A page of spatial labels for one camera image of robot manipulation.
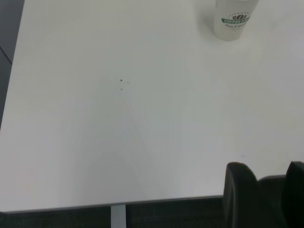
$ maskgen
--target white table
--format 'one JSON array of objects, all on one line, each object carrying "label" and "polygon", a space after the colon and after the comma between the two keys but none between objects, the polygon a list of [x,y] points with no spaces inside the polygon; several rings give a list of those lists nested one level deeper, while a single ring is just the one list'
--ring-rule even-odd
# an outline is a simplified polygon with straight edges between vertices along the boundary
[{"label": "white table", "polygon": [[221,195],[304,161],[304,2],[243,37],[213,0],[27,0],[0,131],[0,211]]}]

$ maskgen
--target table top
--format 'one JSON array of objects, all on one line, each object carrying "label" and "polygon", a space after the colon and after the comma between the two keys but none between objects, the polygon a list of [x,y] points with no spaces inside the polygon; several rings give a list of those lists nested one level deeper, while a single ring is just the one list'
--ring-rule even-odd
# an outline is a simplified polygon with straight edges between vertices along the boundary
[{"label": "table top", "polygon": [[304,3],[241,39],[213,0],[28,0],[0,131],[0,211],[223,193],[304,160]]}]

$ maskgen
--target white surface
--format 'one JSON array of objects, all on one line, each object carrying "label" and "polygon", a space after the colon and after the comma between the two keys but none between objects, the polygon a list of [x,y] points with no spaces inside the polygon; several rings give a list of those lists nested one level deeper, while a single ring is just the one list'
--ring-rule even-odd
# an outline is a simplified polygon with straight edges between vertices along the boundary
[{"label": "white surface", "polygon": [[233,42],[214,7],[27,0],[0,211],[219,195],[228,162],[261,178],[303,161],[303,1],[260,1]]},{"label": "white surface", "polygon": [[126,228],[125,205],[111,206],[111,227]]}]

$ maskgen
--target dark floor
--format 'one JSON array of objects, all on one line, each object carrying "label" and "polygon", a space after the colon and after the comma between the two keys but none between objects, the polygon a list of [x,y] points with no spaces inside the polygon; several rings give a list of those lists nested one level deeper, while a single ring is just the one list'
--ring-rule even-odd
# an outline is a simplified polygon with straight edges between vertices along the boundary
[{"label": "dark floor", "polygon": [[[127,205],[126,220],[127,228],[222,228],[222,198]],[[2,214],[0,227],[111,228],[111,207]]]}]

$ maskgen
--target green logo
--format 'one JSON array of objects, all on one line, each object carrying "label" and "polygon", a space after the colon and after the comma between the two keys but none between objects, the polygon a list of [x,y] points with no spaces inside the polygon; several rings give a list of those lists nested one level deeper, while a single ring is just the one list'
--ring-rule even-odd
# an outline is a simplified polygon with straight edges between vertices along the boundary
[{"label": "green logo", "polygon": [[249,18],[243,18],[243,19],[237,19],[237,20],[229,20],[229,19],[222,18],[222,22],[226,23],[226,24],[241,24],[241,23],[247,22],[249,20]]}]

